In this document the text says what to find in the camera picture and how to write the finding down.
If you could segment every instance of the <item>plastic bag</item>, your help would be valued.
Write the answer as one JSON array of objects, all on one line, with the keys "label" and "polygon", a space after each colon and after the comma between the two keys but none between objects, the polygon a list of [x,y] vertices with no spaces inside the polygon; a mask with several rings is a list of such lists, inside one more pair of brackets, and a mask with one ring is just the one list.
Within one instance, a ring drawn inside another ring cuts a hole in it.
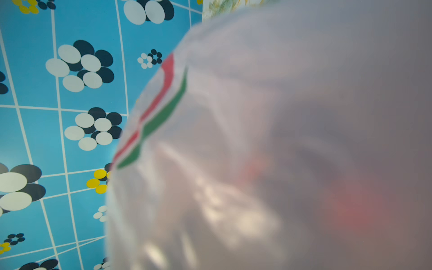
[{"label": "plastic bag", "polygon": [[114,157],[112,268],[426,269],[427,5],[289,1],[192,29]]}]

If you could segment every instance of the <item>tiled wall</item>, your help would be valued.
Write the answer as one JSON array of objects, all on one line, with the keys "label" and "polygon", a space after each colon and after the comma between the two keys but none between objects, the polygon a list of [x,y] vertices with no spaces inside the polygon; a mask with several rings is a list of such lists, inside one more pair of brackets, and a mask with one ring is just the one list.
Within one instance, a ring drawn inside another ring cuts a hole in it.
[{"label": "tiled wall", "polygon": [[1,270],[109,269],[105,191],[120,130],[201,7],[1,1]]}]

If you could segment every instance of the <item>white oval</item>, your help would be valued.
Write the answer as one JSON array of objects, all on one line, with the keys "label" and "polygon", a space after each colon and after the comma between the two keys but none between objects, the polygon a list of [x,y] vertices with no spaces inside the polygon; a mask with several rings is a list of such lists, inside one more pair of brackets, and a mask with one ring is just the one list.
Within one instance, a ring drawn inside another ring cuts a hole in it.
[{"label": "white oval", "polygon": [[0,207],[9,211],[18,211],[32,203],[32,197],[25,192],[12,192],[0,198]]},{"label": "white oval", "polygon": [[99,207],[98,211],[99,212],[105,212],[108,209],[108,207],[106,205],[102,205],[101,207]]},{"label": "white oval", "polygon": [[16,172],[5,172],[0,174],[0,191],[14,192],[19,191],[27,185],[27,178]]},{"label": "white oval", "polygon": [[111,121],[107,118],[98,118],[95,121],[95,128],[99,131],[108,131],[111,128]]},{"label": "white oval", "polygon": [[65,77],[69,74],[69,66],[61,59],[51,58],[45,63],[48,72],[56,77]]},{"label": "white oval", "polygon": [[129,0],[124,3],[123,11],[126,18],[133,24],[141,25],[146,21],[146,12],[137,1]]},{"label": "white oval", "polygon": [[101,212],[97,212],[96,214],[93,215],[94,219],[100,219],[102,217],[102,213]]},{"label": "white oval", "polygon": [[85,54],[81,57],[81,65],[88,71],[96,72],[101,69],[101,61],[94,55]]},{"label": "white oval", "polygon": [[84,151],[92,151],[96,148],[96,145],[98,144],[96,143],[96,140],[92,137],[82,138],[78,142],[78,146]]},{"label": "white oval", "polygon": [[93,89],[102,86],[102,78],[94,72],[87,72],[86,74],[84,74],[83,81],[88,87]]},{"label": "white oval", "polygon": [[63,78],[63,86],[71,92],[78,93],[84,89],[84,82],[75,75],[68,75]]},{"label": "white oval", "polygon": [[146,3],[146,14],[149,20],[155,24],[160,24],[165,20],[165,11],[161,4],[156,1]]},{"label": "white oval", "polygon": [[81,54],[79,53],[79,50],[68,44],[61,45],[58,48],[58,56],[70,64],[76,64],[81,60]]},{"label": "white oval", "polygon": [[112,135],[108,132],[101,132],[96,135],[96,142],[100,145],[108,145],[112,142]]},{"label": "white oval", "polygon": [[79,127],[87,128],[91,127],[95,123],[95,119],[90,114],[82,113],[75,117],[75,123]]},{"label": "white oval", "polygon": [[71,126],[68,127],[65,131],[64,131],[64,136],[68,139],[70,139],[71,141],[78,141],[82,138],[84,138],[84,130],[80,127],[77,126]]}]

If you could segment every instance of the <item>yellow flower motif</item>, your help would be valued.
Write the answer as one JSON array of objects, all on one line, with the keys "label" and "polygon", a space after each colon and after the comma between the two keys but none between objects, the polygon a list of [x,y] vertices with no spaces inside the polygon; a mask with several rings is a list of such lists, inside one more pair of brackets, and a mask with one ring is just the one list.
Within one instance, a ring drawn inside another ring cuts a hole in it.
[{"label": "yellow flower motif", "polygon": [[3,248],[3,250],[1,250],[0,255],[3,254],[3,252],[9,251],[11,249],[10,246],[9,246],[9,243],[7,243],[7,242],[1,244],[0,247]]},{"label": "yellow flower motif", "polygon": [[105,192],[107,192],[108,186],[106,184],[101,184],[101,181],[102,182],[107,181],[108,183],[111,173],[109,171],[108,164],[105,167],[107,168],[108,172],[104,169],[96,170],[95,173],[93,174],[95,178],[92,178],[87,181],[87,187],[94,188],[96,193],[98,194],[104,194]]},{"label": "yellow flower motif", "polygon": [[12,3],[14,3],[16,6],[18,6],[19,7],[19,10],[22,12],[22,13],[24,13],[24,14],[30,14],[30,12],[31,13],[33,13],[33,14],[38,14],[39,13],[39,10],[38,10],[38,8],[36,7],[37,5],[38,5],[38,2],[36,1],[36,0],[28,0],[27,1],[28,3],[29,3],[29,7],[26,7],[26,6],[24,6],[23,4],[22,4],[22,1],[21,0],[12,0]]}]

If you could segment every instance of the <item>white grout line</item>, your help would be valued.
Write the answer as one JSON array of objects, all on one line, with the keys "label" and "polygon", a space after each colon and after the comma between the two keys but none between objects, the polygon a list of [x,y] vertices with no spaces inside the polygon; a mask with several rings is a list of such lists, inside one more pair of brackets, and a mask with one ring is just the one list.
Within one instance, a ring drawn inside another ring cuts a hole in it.
[{"label": "white grout line", "polygon": [[18,99],[16,98],[15,86],[13,85],[12,75],[10,73],[9,61],[7,60],[6,49],[4,47],[3,35],[1,33],[1,29],[0,29],[0,47],[1,47],[1,50],[3,53],[4,65],[6,66],[7,78],[9,80],[10,91],[12,92],[13,103],[15,104],[15,108],[16,108],[16,114],[18,115],[18,122],[19,122],[19,126],[21,127],[21,133],[22,133],[22,137],[24,139],[25,149],[27,151],[27,156],[29,157],[30,164],[33,164],[32,156],[30,154],[29,143],[27,141],[27,136],[25,135],[24,124],[23,124],[22,118],[21,118],[21,112],[19,111],[19,108],[18,108]]},{"label": "white grout line", "polygon": [[[51,29],[52,29],[52,34],[53,34],[53,50],[54,50],[54,58],[57,58],[57,45],[56,45],[56,38],[55,38],[55,23],[54,23],[54,10],[51,10]],[[56,77],[56,87],[58,89],[58,77]],[[61,266],[60,266],[60,259],[58,258],[58,253],[57,253],[57,249],[55,247],[55,243],[54,243],[54,238],[53,238],[53,234],[51,232],[51,227],[49,225],[48,222],[48,216],[47,213],[45,211],[45,204],[43,200],[41,201],[41,205],[42,205],[42,210],[44,212],[44,217],[45,217],[45,221],[47,223],[47,227],[48,227],[48,232],[50,234],[50,238],[51,238],[51,243],[53,245],[53,250],[54,250],[54,255],[56,257],[56,260],[58,261],[58,268],[61,270]]]},{"label": "white grout line", "polygon": [[[87,242],[87,243],[82,244],[82,245],[79,245],[79,246],[82,247],[82,246],[88,245],[88,244],[90,244],[90,243],[96,242],[96,241],[101,240],[101,239],[104,239],[104,238],[105,238],[105,235],[104,235],[104,236],[100,236],[100,237],[96,237],[96,238],[92,238],[92,239],[93,239],[92,241]],[[67,249],[67,250],[65,250],[65,251],[59,252],[58,254],[66,253],[66,252],[68,252],[68,251],[74,250],[75,248],[77,248],[77,247]],[[35,252],[38,252],[38,251],[48,250],[48,249],[51,249],[51,248],[45,248],[45,249],[40,249],[40,250],[31,251],[31,252],[27,252],[27,253],[21,253],[21,254],[17,254],[17,255],[12,255],[12,256],[8,256],[8,257],[4,257],[4,258],[1,258],[1,259],[11,258],[11,257],[17,257],[17,256],[20,256],[20,255],[31,254],[31,253],[35,253]],[[52,258],[52,257],[54,257],[54,255],[49,256],[49,257],[46,257],[46,258],[43,258],[42,260],[38,260],[37,262],[39,263],[39,262],[41,262],[41,261],[43,261],[43,260],[47,260],[47,259]]]},{"label": "white grout line", "polygon": [[[73,175],[73,174],[77,174],[77,173],[82,173],[82,172],[94,172],[100,169],[105,169],[105,168],[98,168],[98,169],[91,169],[91,170],[84,170],[84,171],[76,171],[76,172],[68,172],[68,175]],[[65,173],[57,173],[57,174],[53,174],[53,175],[42,175],[40,178],[45,178],[45,177],[53,177],[53,176],[61,176],[61,175],[65,175]]]},{"label": "white grout line", "polygon": [[25,253],[20,253],[20,254],[16,254],[16,255],[10,255],[10,256],[7,256],[7,257],[2,257],[2,258],[0,258],[0,260],[9,259],[9,258],[13,258],[13,257],[18,257],[18,256],[21,256],[21,255],[27,255],[27,254],[31,254],[31,253],[36,253],[36,252],[39,252],[39,251],[44,251],[44,250],[49,250],[49,249],[53,249],[53,248],[52,247],[50,247],[50,248],[43,248],[43,249],[38,249],[38,250],[29,251],[29,252],[25,252]]},{"label": "white grout line", "polygon": [[189,11],[192,11],[192,12],[195,12],[195,13],[198,13],[198,14],[203,14],[202,12],[200,12],[200,11],[198,11],[198,10],[194,10],[194,9],[189,8],[189,7],[187,7],[187,6],[183,6],[183,5],[180,5],[180,4],[177,4],[177,3],[174,3],[174,2],[172,2],[172,1],[170,1],[170,2],[171,2],[171,4],[172,4],[173,6],[178,6],[178,7],[184,8],[184,9],[186,9],[186,10],[189,10]]},{"label": "white grout line", "polygon": [[[17,109],[32,109],[32,110],[46,110],[46,111],[58,111],[58,108],[49,107],[34,107],[34,106],[15,106],[15,105],[0,105],[0,108],[17,108]],[[60,111],[72,111],[72,112],[89,112],[85,110],[75,110],[75,109],[60,109]]]},{"label": "white grout line", "polygon": [[[78,241],[79,243],[82,243],[82,242],[87,242],[87,241],[91,241],[91,240],[99,240],[99,239],[102,239],[102,238],[105,238],[105,236],[98,236],[98,237],[93,237],[93,238],[89,238],[89,239],[85,239],[85,240],[81,240],[81,241]],[[64,246],[68,246],[68,245],[74,245],[75,244],[75,242],[72,242],[72,243],[67,243],[67,244],[63,244],[63,245],[58,245],[58,246],[55,246],[56,248],[60,248],[60,247],[64,247]],[[9,259],[9,258],[13,258],[13,257],[17,257],[17,256],[21,256],[21,255],[27,255],[27,254],[31,254],[31,253],[36,253],[36,252],[40,252],[40,251],[45,251],[45,250],[49,250],[49,249],[52,249],[52,247],[49,247],[49,248],[43,248],[43,249],[38,249],[38,250],[33,250],[33,251],[29,251],[29,252],[24,252],[24,253],[20,253],[20,254],[15,254],[15,255],[10,255],[10,256],[6,256],[6,257],[1,257],[0,258],[0,260],[4,260],[4,259]]]},{"label": "white grout line", "polygon": [[118,12],[118,2],[115,2],[115,10],[117,12],[118,33],[120,35],[121,60],[123,61],[123,76],[124,76],[124,93],[126,95],[126,114],[129,116],[129,102],[127,100],[127,83],[126,83],[126,65],[124,63],[123,36],[121,35],[120,14]]},{"label": "white grout line", "polygon": [[53,233],[51,231],[51,226],[50,223],[48,222],[48,215],[47,215],[47,211],[45,210],[45,204],[43,200],[39,200],[41,202],[42,205],[42,212],[44,213],[44,218],[45,218],[45,222],[47,223],[47,228],[48,228],[48,234],[50,235],[50,239],[51,239],[51,245],[53,245],[53,250],[54,250],[54,256],[56,258],[56,260],[58,261],[58,268],[61,270],[61,266],[60,266],[60,260],[58,258],[58,253],[57,253],[57,249],[55,247],[55,243],[54,243],[54,237],[53,237]]},{"label": "white grout line", "polygon": [[[82,247],[82,246],[88,245],[88,244],[90,244],[90,243],[96,242],[96,241],[101,240],[101,239],[103,239],[103,238],[105,238],[105,236],[98,237],[98,238],[95,239],[95,240],[92,240],[92,241],[87,242],[87,243],[85,243],[85,244],[79,245],[79,246],[78,246],[78,250],[79,250],[79,247]],[[75,248],[77,248],[77,247],[67,249],[67,250],[65,250],[65,251],[60,252],[59,254],[66,253],[66,252],[68,252],[68,251],[74,250]],[[41,261],[43,261],[43,260],[47,260],[47,259],[52,258],[52,257],[54,257],[54,256],[49,256],[49,257],[43,258],[42,260],[38,260],[37,262],[41,262]]]},{"label": "white grout line", "polygon": [[94,171],[97,171],[97,170],[99,170],[99,169],[104,169],[104,170],[105,170],[105,168],[98,168],[98,169],[85,170],[85,171],[68,172],[67,174],[69,174],[69,175],[73,175],[73,174],[75,174],[75,173],[94,172]]},{"label": "white grout line", "polygon": [[[16,113],[18,115],[19,125],[21,127],[22,137],[24,139],[25,149],[27,150],[27,156],[29,157],[29,163],[33,164],[33,159],[32,159],[31,153],[30,153],[29,143],[27,141],[27,136],[25,134],[24,124],[23,124],[22,118],[21,118],[21,112],[20,112],[20,109],[19,109],[19,106],[18,106],[18,99],[16,98],[15,86],[13,85],[12,75],[11,75],[10,67],[9,67],[9,62],[8,62],[7,56],[6,56],[6,49],[5,49],[5,46],[4,46],[4,41],[3,41],[3,36],[2,36],[2,33],[1,33],[1,29],[0,29],[0,47],[1,47],[2,52],[3,52],[3,60],[4,60],[5,67],[6,67],[6,73],[8,75],[8,79],[9,79],[9,85],[10,85],[10,89],[11,89],[11,92],[12,92],[13,102],[15,104]],[[47,225],[47,230],[48,230],[48,233],[49,233],[49,236],[50,236],[51,244],[53,246],[54,255],[55,255],[56,259],[58,260],[58,254],[57,254],[57,250],[55,248],[55,242],[54,242],[54,238],[53,238],[53,235],[52,235],[52,232],[51,232],[51,226],[50,226],[50,223],[48,221],[48,216],[47,216],[47,212],[46,212],[46,209],[45,209],[45,204],[44,204],[44,202],[42,200],[40,200],[40,202],[41,202],[42,212],[43,212],[44,218],[45,218],[45,223]]]},{"label": "white grout line", "polygon": [[187,3],[189,4],[189,24],[191,25],[190,28],[192,28],[192,17],[191,17],[191,0],[187,0]]},{"label": "white grout line", "polygon": [[[51,10],[51,26],[52,26],[52,35],[53,35],[54,58],[57,58],[57,44],[56,44],[56,35],[55,35],[54,10]],[[62,151],[62,154],[63,154],[63,164],[64,164],[64,172],[65,172],[65,177],[66,177],[66,188],[67,188],[67,193],[68,193],[67,196],[68,196],[68,199],[69,199],[70,217],[72,219],[72,228],[73,228],[73,234],[75,236],[76,248],[77,248],[77,251],[78,251],[79,263],[81,264],[81,270],[84,270],[83,260],[81,258],[81,252],[79,250],[78,235],[76,234],[75,218],[73,216],[73,208],[72,208],[72,200],[70,198],[69,177],[67,175],[67,164],[66,164],[66,151],[65,151],[65,147],[64,147],[63,120],[62,120],[62,117],[61,117],[60,86],[59,86],[59,82],[58,82],[58,77],[57,76],[55,77],[55,84],[56,84],[56,91],[57,91],[58,120],[59,120],[59,124],[60,124],[61,151]]]},{"label": "white grout line", "polygon": [[78,191],[71,191],[71,192],[68,192],[68,193],[61,193],[61,194],[57,194],[57,195],[53,195],[53,196],[43,197],[41,200],[51,199],[51,198],[60,197],[60,196],[64,196],[64,195],[68,195],[68,194],[73,194],[73,193],[78,193],[78,192],[83,192],[83,191],[89,191],[89,190],[92,190],[92,189],[94,189],[94,188],[85,188],[85,189],[80,189]]},{"label": "white grout line", "polygon": [[54,175],[43,175],[40,178],[53,177],[53,176],[61,176],[61,175],[65,175],[65,174],[64,173],[57,173],[57,174],[54,174]]}]

